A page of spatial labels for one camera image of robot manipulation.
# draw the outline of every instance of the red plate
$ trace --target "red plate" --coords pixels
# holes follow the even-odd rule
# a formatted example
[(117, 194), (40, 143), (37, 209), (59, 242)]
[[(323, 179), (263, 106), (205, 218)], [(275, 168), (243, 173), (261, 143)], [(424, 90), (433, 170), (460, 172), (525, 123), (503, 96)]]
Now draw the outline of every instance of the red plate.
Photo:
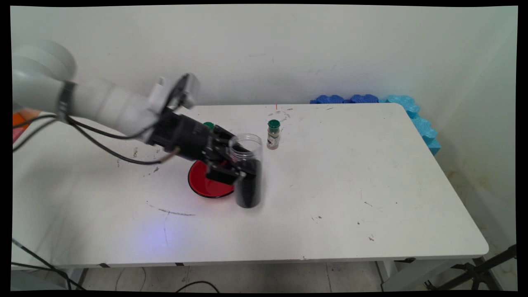
[(210, 180), (205, 177), (207, 165), (196, 161), (189, 169), (187, 181), (191, 189), (198, 195), (206, 198), (220, 198), (233, 192), (234, 187), (225, 183)]

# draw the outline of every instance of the small spice jar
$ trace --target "small spice jar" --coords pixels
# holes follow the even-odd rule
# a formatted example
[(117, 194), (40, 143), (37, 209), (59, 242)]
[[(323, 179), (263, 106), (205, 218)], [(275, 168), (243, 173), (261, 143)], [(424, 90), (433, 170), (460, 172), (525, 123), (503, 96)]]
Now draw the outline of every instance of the small spice jar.
[(279, 127), (280, 122), (276, 119), (272, 119), (268, 122), (268, 142), (266, 145), (270, 150), (279, 147)]

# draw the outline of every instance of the black rim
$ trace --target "black rim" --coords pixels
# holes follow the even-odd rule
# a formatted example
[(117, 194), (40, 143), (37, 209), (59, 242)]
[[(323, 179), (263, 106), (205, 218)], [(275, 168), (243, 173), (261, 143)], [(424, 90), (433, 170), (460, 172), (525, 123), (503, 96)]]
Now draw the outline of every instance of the black rim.
[(189, 184), (189, 188), (191, 188), (191, 190), (193, 190), (193, 192), (195, 192), (195, 193), (196, 193), (197, 195), (199, 195), (199, 196), (206, 197), (206, 198), (222, 198), (222, 197), (225, 197), (225, 196), (231, 194), (232, 192), (234, 192), (234, 190), (233, 190), (233, 191), (231, 191), (231, 192), (229, 192), (229, 193), (227, 193), (227, 194), (220, 195), (220, 196), (205, 196), (205, 195), (202, 195), (202, 194), (198, 193), (196, 190), (194, 190), (193, 186), (191, 185), (191, 179), (190, 179), (190, 176), (191, 176), (191, 170), (192, 170), (192, 168), (194, 167), (194, 165), (195, 165), (197, 162), (199, 162), (199, 161), (196, 161), (196, 162), (194, 162), (194, 163), (191, 165), (191, 168), (189, 168), (189, 172), (187, 173), (187, 183)]

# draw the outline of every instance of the jar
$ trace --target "jar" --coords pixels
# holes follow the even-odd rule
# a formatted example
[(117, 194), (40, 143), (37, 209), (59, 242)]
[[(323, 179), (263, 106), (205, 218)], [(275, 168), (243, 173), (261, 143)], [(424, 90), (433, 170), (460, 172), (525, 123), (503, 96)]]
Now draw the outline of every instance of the jar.
[(239, 134), (228, 142), (229, 157), (235, 167), (253, 172), (241, 172), (234, 183), (236, 202), (240, 207), (252, 208), (261, 199), (262, 140), (255, 134)]
[(270, 150), (279, 147), (279, 127), (280, 122), (276, 119), (268, 122), (268, 143), (266, 145)]

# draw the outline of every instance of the label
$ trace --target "label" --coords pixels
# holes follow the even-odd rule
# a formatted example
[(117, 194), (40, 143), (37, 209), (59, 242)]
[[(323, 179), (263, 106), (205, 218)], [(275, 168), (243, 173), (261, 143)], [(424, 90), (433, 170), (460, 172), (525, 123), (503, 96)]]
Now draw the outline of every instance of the label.
[(274, 147), (279, 145), (279, 136), (276, 138), (268, 134), (268, 146)]

